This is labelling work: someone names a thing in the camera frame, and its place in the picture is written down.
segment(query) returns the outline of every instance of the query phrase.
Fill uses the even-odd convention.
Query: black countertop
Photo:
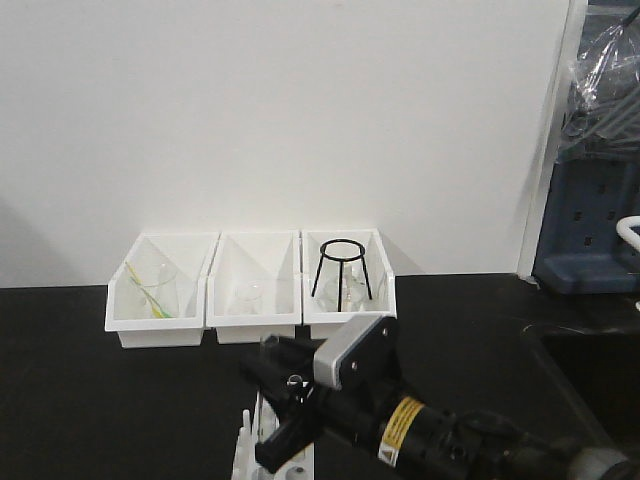
[[[493,410],[544,438],[590,430],[542,368],[529,325],[636,324],[632,296],[556,296],[513,275],[399,277],[406,376],[432,406]],[[0,478],[223,479],[255,390],[256,345],[123,350],[105,333],[106,287],[0,290]],[[394,478],[325,437],[315,478]]]

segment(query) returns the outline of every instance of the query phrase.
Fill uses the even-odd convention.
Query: white tray
[[[219,343],[293,336],[302,322],[300,283],[298,231],[223,232],[208,280],[206,325]]]
[[[372,300],[368,295],[359,303],[357,311],[338,312],[337,303],[327,300],[325,285],[327,280],[337,278],[338,263],[331,260],[323,262],[318,289],[311,296],[320,260],[320,246],[338,238],[360,242],[366,250],[365,261],[371,286]],[[303,323],[311,328],[311,338],[327,338],[340,326],[358,314],[396,315],[395,276],[376,229],[366,230],[333,230],[302,232],[302,285],[303,285]],[[343,255],[349,255],[350,248],[345,246]],[[350,262],[356,269],[360,261]],[[358,273],[358,280],[364,283],[363,272]]]
[[[206,277],[218,233],[141,234],[108,285],[105,330],[118,332],[123,348],[200,345],[204,331]],[[142,278],[158,259],[176,269],[173,318],[154,318],[126,263]]]

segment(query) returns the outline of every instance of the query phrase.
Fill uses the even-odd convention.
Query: blue pegboard
[[[560,293],[640,290],[640,257],[616,222],[640,214],[640,167],[578,159],[556,164],[533,274]]]

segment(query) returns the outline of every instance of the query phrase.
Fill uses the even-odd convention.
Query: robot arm
[[[640,480],[615,450],[547,444],[492,413],[429,407],[402,377],[397,336],[394,317],[356,317],[319,347],[269,337],[241,364],[280,421],[257,461],[274,473],[330,431],[406,479]]]

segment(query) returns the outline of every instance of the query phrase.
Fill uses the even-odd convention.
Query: yellow warning label
[[[391,415],[382,435],[382,441],[393,449],[400,450],[413,420],[423,407],[424,404],[415,398],[404,397]]]

